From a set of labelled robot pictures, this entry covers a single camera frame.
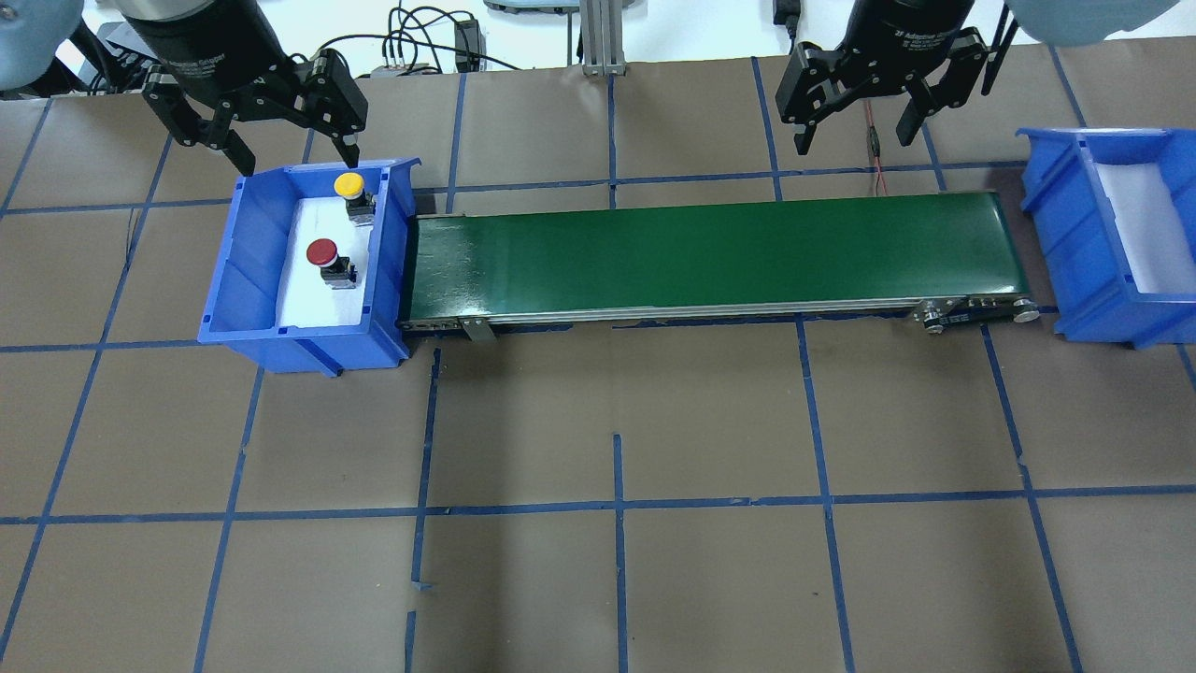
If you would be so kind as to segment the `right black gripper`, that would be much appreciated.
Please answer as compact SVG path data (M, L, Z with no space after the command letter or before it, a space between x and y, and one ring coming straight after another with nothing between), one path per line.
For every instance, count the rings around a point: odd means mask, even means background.
M820 121L862 93L901 93L911 74L910 100L896 127L903 148L932 115L964 106L990 54L977 29L962 30L971 11L974 1L856 1L838 51L794 44L777 88L777 114L793 127L797 153L810 153ZM927 84L926 74L944 60L944 77Z

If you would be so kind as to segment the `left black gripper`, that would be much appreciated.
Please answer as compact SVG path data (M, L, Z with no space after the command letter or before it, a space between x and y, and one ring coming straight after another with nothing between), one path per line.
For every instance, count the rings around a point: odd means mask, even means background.
M358 167L368 102L338 50L295 63L256 1L122 1L120 13L167 71L147 72L141 94L184 148L214 149L250 178L256 157L232 128L234 114L274 120L283 109L291 123L332 140L346 167ZM187 94L215 110L212 118Z

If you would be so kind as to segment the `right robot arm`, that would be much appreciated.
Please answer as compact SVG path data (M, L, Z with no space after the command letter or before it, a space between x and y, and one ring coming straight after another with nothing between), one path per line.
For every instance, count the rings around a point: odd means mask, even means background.
M1019 33L1055 47L1099 43L1170 11L1170 1L1003 1L991 39L968 24L971 1L856 1L842 41L825 50L791 43L775 93L798 153L834 112L859 100L907 94L893 134L910 145L932 116L990 94Z

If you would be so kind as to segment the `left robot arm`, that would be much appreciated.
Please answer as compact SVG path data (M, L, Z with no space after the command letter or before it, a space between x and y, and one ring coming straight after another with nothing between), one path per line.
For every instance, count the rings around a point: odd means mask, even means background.
M142 98L175 142L221 153L255 175L252 149L234 123L283 120L332 140L344 166L360 163L356 136L368 103L338 50L286 53L256 1L118 1L117 12L150 47ZM51 68L61 43L77 43L108 85L132 81L83 17L81 1L5 1L4 90L25 88Z

